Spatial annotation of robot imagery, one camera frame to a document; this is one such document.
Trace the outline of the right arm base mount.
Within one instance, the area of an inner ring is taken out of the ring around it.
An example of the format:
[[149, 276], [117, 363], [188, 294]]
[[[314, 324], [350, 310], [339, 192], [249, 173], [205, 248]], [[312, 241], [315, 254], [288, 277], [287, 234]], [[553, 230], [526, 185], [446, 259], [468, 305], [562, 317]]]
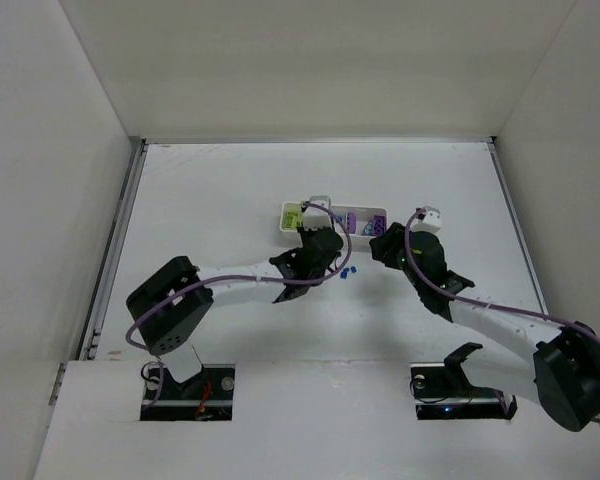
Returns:
[[441, 362], [410, 364], [409, 390], [419, 421], [504, 420], [518, 410], [515, 395], [471, 384], [463, 370], [466, 360], [483, 346], [467, 342]]

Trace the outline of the green curved lego brick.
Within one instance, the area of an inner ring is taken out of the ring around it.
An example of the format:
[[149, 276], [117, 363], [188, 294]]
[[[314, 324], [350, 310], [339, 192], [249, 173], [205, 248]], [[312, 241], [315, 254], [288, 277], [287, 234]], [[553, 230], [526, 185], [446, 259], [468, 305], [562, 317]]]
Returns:
[[297, 230], [302, 226], [303, 212], [300, 210], [287, 210], [282, 215], [283, 230]]

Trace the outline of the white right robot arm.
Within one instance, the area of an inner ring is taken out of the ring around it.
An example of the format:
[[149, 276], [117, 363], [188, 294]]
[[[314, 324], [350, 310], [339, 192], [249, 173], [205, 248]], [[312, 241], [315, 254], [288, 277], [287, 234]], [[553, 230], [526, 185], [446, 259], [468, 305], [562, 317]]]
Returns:
[[572, 432], [600, 422], [600, 339], [589, 326], [562, 325], [536, 312], [497, 306], [473, 281], [447, 267], [444, 249], [431, 232], [393, 223], [369, 246], [374, 260], [406, 275], [429, 312], [482, 334], [519, 359], [502, 366], [481, 362], [476, 353], [482, 344], [468, 342], [444, 360], [454, 387], [519, 395]]

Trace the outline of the purple lego piece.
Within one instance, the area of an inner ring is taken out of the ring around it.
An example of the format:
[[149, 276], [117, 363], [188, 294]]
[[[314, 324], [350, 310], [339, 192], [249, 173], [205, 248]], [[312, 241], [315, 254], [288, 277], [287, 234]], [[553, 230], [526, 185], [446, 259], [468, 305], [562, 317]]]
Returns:
[[354, 213], [348, 212], [346, 214], [346, 226], [347, 226], [347, 231], [350, 234], [354, 234], [356, 232], [357, 220], [356, 220], [356, 215]]

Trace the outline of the purple printed lego brick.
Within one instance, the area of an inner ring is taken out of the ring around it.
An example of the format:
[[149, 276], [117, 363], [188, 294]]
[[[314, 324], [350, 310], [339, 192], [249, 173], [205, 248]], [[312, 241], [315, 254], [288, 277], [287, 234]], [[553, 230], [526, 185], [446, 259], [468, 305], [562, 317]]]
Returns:
[[386, 217], [384, 215], [374, 215], [363, 229], [363, 236], [378, 237], [386, 232]]

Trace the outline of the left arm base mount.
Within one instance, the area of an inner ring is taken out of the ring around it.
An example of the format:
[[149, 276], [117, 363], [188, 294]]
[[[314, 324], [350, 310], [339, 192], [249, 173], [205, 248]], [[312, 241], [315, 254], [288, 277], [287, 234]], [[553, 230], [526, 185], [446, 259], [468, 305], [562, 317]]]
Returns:
[[145, 364], [140, 420], [148, 422], [224, 422], [233, 416], [235, 366], [205, 364], [189, 380], [177, 383], [156, 362]]

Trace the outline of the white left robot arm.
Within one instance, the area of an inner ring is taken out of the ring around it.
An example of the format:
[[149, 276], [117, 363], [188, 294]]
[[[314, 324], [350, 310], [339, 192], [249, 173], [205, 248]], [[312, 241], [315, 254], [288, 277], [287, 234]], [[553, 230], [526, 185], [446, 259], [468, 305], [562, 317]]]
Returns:
[[337, 259], [349, 259], [350, 238], [331, 227], [301, 230], [300, 239], [299, 247], [247, 266], [199, 267], [186, 256], [172, 258], [127, 297], [128, 343], [156, 357], [175, 383], [191, 381], [198, 372], [190, 337], [212, 308], [296, 300], [338, 275]]

